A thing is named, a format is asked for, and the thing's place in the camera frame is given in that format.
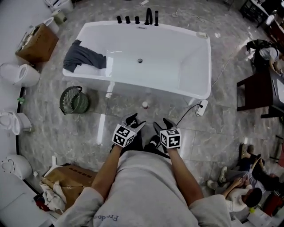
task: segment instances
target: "faucet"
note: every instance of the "faucet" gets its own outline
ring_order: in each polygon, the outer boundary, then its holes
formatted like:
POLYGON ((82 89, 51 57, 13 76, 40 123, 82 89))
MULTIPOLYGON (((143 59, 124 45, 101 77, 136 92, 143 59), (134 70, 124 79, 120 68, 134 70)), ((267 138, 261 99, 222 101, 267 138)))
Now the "faucet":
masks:
POLYGON ((153 15, 152 15, 152 10, 150 8, 147 8, 146 22, 144 24, 145 25, 153 24, 153 15))

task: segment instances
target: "backpack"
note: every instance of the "backpack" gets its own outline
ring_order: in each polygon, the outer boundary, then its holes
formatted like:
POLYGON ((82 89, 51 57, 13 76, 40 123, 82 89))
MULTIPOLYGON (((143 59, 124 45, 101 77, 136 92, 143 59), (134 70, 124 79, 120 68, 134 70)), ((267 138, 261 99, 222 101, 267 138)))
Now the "backpack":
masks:
POLYGON ((276 52, 277 52, 277 56, 279 54, 279 51, 277 50, 277 47, 274 43, 268 42, 266 40, 261 40, 261 39, 257 39, 257 40, 253 40, 247 43, 247 51, 248 53, 250 53, 250 49, 254 49, 256 51, 259 51, 262 48, 269 48, 269 47, 273 47, 276 52))

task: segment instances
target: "green plastic basket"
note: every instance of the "green plastic basket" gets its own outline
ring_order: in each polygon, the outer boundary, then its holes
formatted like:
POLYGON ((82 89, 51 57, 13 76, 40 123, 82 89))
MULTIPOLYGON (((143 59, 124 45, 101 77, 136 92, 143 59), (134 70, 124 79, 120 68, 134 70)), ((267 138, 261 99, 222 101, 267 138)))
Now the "green plastic basket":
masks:
POLYGON ((64 114, 82 114, 88 110, 88 97, 82 92, 82 87, 68 87, 60 97, 60 109, 64 114))

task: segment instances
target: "white bathtub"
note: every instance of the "white bathtub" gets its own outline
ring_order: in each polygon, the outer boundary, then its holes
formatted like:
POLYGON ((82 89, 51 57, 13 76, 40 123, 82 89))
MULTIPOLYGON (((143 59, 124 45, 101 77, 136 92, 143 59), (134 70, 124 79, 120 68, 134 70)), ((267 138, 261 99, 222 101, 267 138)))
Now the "white bathtub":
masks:
POLYGON ((86 23, 77 39, 107 58, 106 69, 82 64, 63 74, 112 93, 152 93, 163 98, 206 99, 211 91, 210 39, 159 24, 86 23))

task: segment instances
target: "brown cardboard box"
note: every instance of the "brown cardboard box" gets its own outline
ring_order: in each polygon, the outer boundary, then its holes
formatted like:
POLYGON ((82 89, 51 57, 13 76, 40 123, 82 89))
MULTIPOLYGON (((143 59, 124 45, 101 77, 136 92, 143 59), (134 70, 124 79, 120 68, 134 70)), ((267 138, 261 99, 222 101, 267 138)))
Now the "brown cardboard box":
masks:
POLYGON ((82 190, 92 185, 96 175, 97 173, 91 170, 76 165, 66 165, 52 170, 42 179, 42 182, 53 188, 53 184, 59 180, 62 191, 66 196, 65 210, 67 210, 74 204, 82 190))
POLYGON ((32 64, 48 61, 58 41, 58 37, 45 24, 38 27, 28 44, 16 52, 17 56, 32 64))

